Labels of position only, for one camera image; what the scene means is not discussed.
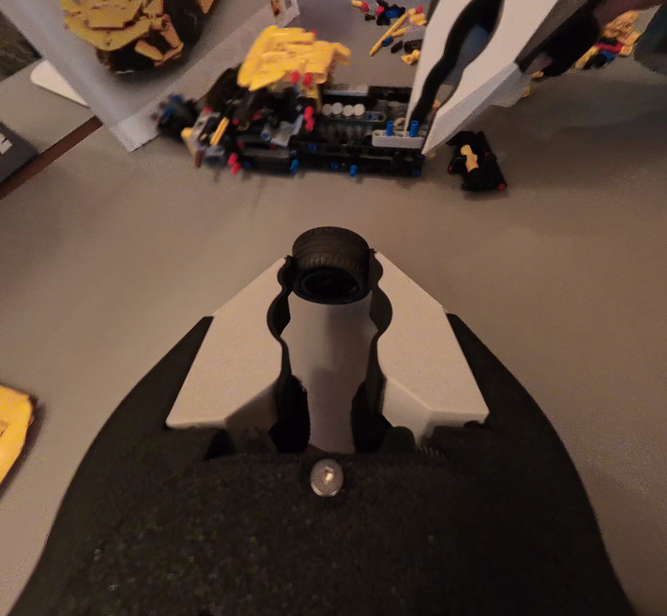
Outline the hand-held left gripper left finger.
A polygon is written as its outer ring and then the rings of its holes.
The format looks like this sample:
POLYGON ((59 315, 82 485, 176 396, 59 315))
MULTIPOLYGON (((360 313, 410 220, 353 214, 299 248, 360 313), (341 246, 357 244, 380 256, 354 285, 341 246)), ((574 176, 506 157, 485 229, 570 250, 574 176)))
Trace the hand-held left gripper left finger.
POLYGON ((280 259, 213 314, 169 428, 221 429, 238 450, 257 431, 279 452, 306 450, 307 394, 281 337, 295 277, 294 259, 280 259))

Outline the black toy tyre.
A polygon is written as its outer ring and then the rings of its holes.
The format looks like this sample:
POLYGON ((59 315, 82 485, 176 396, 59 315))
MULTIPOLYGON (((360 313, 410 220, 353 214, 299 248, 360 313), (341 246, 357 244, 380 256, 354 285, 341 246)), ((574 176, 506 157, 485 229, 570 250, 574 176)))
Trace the black toy tyre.
POLYGON ((293 292, 321 305, 348 305, 370 292, 371 249, 357 233, 316 227, 299 235, 291 249, 293 292))

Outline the yellow car panel assembly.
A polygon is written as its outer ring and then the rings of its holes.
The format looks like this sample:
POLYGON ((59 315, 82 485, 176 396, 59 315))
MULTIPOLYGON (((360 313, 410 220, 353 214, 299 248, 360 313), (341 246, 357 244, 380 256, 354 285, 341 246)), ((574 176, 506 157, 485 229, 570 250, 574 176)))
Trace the yellow car panel assembly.
POLYGON ((1 385, 1 487, 9 480, 25 449, 35 419, 37 399, 1 385))

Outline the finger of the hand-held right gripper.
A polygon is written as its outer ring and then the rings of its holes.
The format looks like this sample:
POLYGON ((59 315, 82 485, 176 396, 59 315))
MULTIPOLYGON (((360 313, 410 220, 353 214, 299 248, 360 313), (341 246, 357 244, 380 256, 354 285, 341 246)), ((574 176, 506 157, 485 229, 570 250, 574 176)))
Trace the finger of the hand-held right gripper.
POLYGON ((470 32, 490 23, 488 45, 504 0, 431 0, 425 37, 407 115, 405 136, 419 138, 442 83, 455 69, 470 32))
POLYGON ((439 108, 422 153, 446 143, 521 77, 516 59, 558 0, 504 0, 494 34, 439 108))

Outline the white stand base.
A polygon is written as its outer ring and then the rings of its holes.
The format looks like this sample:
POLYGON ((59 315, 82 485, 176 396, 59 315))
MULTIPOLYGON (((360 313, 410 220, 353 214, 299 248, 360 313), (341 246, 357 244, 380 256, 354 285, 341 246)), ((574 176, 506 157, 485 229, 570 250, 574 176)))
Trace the white stand base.
POLYGON ((82 107, 89 107, 83 97, 46 60, 35 63, 30 72, 30 81, 36 87, 69 99, 82 107))

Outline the black brick assembly blue pins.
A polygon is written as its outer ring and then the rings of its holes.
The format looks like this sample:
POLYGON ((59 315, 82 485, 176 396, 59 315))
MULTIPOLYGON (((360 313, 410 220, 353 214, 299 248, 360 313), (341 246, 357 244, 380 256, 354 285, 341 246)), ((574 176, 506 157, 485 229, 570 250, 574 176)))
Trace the black brick assembly blue pins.
POLYGON ((181 140, 185 128, 192 128, 199 116, 198 101, 171 94, 159 103, 154 121, 157 132, 169 139, 181 140))

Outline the small black brick assembly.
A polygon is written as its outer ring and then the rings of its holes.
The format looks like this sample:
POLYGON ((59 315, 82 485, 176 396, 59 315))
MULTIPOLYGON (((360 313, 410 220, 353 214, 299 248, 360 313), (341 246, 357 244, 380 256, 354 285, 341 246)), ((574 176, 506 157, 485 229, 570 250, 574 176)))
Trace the small black brick assembly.
POLYGON ((464 192, 485 193, 508 187, 484 132, 460 131, 447 145, 453 153, 447 171, 461 177, 464 192))

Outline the toy car instruction booklet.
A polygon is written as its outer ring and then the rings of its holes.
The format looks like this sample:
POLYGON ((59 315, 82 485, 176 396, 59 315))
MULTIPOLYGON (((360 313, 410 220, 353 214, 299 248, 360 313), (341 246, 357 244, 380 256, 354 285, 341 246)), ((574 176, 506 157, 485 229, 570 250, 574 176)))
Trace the toy car instruction booklet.
POLYGON ((264 28, 299 15, 297 0, 1 0, 1 11, 127 151, 156 136, 161 100, 200 97, 264 28))

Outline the toy car set box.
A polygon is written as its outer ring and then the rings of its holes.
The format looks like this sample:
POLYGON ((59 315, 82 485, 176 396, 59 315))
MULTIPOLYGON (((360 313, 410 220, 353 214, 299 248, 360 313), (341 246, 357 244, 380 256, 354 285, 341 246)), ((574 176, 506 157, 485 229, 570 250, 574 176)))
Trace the toy car set box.
POLYGON ((1 183, 39 155, 35 146, 1 122, 1 183))

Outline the partly built toy car chassis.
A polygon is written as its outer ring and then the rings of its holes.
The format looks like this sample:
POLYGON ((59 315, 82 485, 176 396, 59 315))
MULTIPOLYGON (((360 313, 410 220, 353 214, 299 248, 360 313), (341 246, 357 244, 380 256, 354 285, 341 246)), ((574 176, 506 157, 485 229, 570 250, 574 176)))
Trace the partly built toy car chassis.
POLYGON ((427 128, 405 136, 410 91, 331 82, 351 59, 304 28, 265 28, 205 95, 181 140, 197 168, 296 175, 305 170, 417 178, 427 128))

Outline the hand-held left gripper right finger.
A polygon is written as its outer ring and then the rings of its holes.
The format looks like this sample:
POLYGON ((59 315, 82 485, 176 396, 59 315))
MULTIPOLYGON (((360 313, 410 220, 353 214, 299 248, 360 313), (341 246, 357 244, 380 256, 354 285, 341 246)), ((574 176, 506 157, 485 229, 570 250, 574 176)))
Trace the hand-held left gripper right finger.
POLYGON ((352 402, 356 452, 377 452, 392 428, 421 445, 437 428, 484 423, 489 408, 445 308, 383 254, 371 251, 371 339, 352 402))

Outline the pile of loose bricks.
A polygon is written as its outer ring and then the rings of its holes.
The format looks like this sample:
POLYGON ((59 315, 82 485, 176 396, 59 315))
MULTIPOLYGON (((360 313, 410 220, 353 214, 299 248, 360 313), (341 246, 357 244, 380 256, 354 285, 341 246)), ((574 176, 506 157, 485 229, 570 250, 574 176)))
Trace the pile of loose bricks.
MULTIPOLYGON (((488 14, 493 19, 496 13, 502 11, 503 1, 475 0, 470 4, 477 7, 479 15, 488 14)), ((373 11, 371 11, 367 1, 351 0, 351 4, 363 12, 365 20, 375 20, 379 26, 394 27, 394 32, 387 33, 379 42, 380 47, 391 45, 393 38, 405 34, 405 29, 402 28, 404 19, 407 20, 407 28, 426 25, 426 16, 421 5, 412 14, 405 14, 405 7, 390 6, 383 0, 377 0, 377 7, 373 11)), ((616 58, 629 57, 633 54, 642 36, 637 27, 638 18, 638 11, 630 11, 607 24, 600 40, 581 56, 574 67, 579 70, 601 68, 610 64, 616 58)))

